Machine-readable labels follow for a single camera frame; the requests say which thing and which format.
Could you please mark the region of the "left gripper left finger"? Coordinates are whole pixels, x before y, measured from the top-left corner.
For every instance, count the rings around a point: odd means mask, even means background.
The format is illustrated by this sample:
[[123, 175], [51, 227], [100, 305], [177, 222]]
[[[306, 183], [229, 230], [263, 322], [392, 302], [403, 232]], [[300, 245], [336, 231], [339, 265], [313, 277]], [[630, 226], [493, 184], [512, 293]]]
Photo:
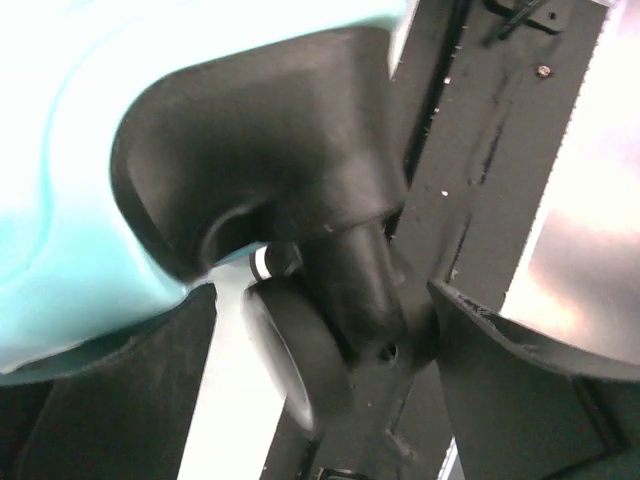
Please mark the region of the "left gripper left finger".
[[166, 314], [2, 375], [2, 478], [176, 478], [216, 298], [201, 286]]

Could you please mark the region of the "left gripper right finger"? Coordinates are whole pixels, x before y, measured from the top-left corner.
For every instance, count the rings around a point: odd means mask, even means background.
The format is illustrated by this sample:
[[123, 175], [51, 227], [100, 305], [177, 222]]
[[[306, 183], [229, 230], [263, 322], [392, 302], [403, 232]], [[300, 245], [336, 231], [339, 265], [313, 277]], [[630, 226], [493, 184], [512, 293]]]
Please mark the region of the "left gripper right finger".
[[428, 290], [466, 478], [638, 478], [638, 361], [521, 325], [441, 281]]

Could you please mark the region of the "pink and teal children's suitcase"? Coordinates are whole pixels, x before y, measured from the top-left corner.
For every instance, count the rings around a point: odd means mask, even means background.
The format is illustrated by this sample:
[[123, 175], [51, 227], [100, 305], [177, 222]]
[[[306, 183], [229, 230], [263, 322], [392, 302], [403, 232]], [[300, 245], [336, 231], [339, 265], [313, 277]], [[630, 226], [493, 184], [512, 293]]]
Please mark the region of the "pink and teal children's suitcase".
[[350, 363], [406, 335], [381, 225], [405, 1], [5, 1], [1, 384], [129, 350], [268, 244], [302, 279], [247, 290], [287, 409], [316, 434]]

